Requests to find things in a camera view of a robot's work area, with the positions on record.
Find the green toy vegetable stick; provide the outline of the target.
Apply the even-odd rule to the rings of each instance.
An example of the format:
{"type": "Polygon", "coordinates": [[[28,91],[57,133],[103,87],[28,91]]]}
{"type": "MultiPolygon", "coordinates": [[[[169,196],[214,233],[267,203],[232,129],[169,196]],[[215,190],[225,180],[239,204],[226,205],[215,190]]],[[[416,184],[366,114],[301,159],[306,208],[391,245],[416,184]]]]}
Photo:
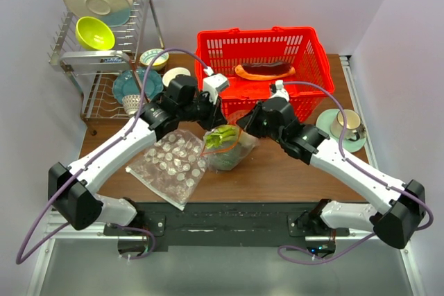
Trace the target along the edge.
{"type": "Polygon", "coordinates": [[[206,149],[220,148],[226,142],[234,142],[239,136],[239,128],[235,125],[220,125],[205,135],[206,149]]]}

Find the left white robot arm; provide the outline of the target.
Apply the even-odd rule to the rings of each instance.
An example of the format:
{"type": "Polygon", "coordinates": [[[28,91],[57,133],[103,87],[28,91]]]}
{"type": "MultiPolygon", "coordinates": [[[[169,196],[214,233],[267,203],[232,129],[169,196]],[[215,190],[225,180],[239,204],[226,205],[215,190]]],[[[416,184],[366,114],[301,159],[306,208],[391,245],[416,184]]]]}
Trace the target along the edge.
{"type": "Polygon", "coordinates": [[[211,130],[226,124],[219,93],[228,88],[228,79],[215,74],[198,88],[195,78],[176,76],[142,110],[132,116],[120,131],[83,158],[49,170],[49,202],[76,230],[95,222],[119,225],[128,235],[140,233],[143,212],[130,199],[99,195],[99,189],[126,162],[153,146],[181,122],[197,122],[211,130]]]}

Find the green toy melon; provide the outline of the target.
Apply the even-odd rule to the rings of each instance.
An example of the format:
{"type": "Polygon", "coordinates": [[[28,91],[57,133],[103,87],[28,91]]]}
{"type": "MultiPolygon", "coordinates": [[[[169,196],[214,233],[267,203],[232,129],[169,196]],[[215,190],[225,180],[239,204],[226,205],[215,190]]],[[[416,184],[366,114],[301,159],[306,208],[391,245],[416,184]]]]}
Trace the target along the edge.
{"type": "Polygon", "coordinates": [[[231,171],[242,160],[242,148],[236,145],[234,148],[222,153],[208,155],[210,167],[216,171],[231,171]]]}

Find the clear orange zip top bag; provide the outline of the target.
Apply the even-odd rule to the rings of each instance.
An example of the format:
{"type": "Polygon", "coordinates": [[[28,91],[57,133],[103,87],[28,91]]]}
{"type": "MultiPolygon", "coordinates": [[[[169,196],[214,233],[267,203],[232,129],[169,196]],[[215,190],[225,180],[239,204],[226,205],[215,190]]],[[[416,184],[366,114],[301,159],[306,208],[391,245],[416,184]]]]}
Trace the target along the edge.
{"type": "Polygon", "coordinates": [[[222,152],[225,152],[227,150],[234,148],[236,145],[240,145],[242,148],[242,160],[241,160],[241,162],[242,162],[252,152],[252,150],[259,145],[258,138],[247,134],[236,124],[237,120],[240,119],[241,117],[243,117],[244,115],[246,115],[247,113],[248,113],[247,110],[240,110],[240,111],[233,112],[228,116],[228,124],[235,125],[239,128],[239,136],[234,142],[226,142],[220,148],[206,149],[205,135],[207,135],[209,132],[211,132],[213,130],[205,133],[205,135],[203,137],[204,148],[203,148],[201,155],[208,162],[209,168],[211,170],[218,172],[210,167],[210,163],[208,161],[209,154],[222,153],[222,152]]]}

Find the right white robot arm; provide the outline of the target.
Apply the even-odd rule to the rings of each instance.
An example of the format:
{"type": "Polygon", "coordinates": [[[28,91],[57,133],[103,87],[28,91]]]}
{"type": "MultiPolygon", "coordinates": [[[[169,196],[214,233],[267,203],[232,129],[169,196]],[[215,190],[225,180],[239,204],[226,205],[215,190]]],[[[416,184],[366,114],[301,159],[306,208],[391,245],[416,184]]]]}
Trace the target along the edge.
{"type": "Polygon", "coordinates": [[[425,217],[421,183],[405,183],[341,152],[326,132],[301,123],[282,97],[259,102],[237,125],[254,137],[276,141],[288,156],[329,173],[366,199],[365,204],[335,200],[320,204],[318,213],[309,218],[309,228],[316,235],[326,235],[331,229],[358,229],[402,249],[425,217]]]}

